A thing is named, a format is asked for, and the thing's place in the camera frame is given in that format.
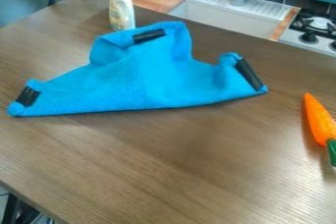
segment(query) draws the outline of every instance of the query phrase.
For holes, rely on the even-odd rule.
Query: stove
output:
[[[279,42],[336,57],[336,17],[302,9]]]

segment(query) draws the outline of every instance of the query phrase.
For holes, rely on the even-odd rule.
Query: black object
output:
[[[239,61],[235,68],[246,79],[246,81],[248,81],[255,91],[259,91],[263,87],[262,81],[258,78],[245,59]]]
[[[39,95],[39,91],[36,91],[31,87],[26,86],[16,101],[21,103],[25,107],[30,107],[33,105]]]
[[[308,44],[316,44],[318,39],[312,30],[307,30],[304,34],[299,36],[299,40]]]
[[[164,29],[156,29],[135,34],[133,35],[133,40],[135,41],[135,44],[139,44],[165,35],[166,33],[164,32]]]
[[[327,24],[328,27],[328,33],[332,34],[335,31],[335,27],[331,24]]]
[[[336,51],[336,40],[334,40],[333,42],[331,42],[331,43],[329,44],[329,47],[330,47],[332,50]]]
[[[40,215],[36,209],[9,194],[2,224],[30,224]]]
[[[307,26],[309,26],[311,23],[313,22],[313,20],[303,20],[303,28],[306,28]]]
[[[4,217],[2,219],[3,224],[15,224],[17,219],[17,213],[20,207],[20,200],[13,196],[9,195],[7,199],[7,204],[4,212]]]

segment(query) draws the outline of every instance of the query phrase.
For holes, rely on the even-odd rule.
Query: gas stove knob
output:
[[[329,44],[330,48],[336,52],[336,40]]]
[[[316,44],[318,42],[313,30],[307,30],[304,34],[300,35],[299,40],[308,44]]]

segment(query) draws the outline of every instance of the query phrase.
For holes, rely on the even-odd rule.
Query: toy carrot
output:
[[[312,135],[320,145],[327,146],[330,163],[336,167],[336,123],[329,112],[310,93],[305,93],[305,107]]]

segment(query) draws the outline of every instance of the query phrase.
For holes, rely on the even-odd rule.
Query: white sink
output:
[[[292,7],[265,0],[250,0],[242,7],[229,0],[185,0],[169,14],[219,28],[269,38]]]

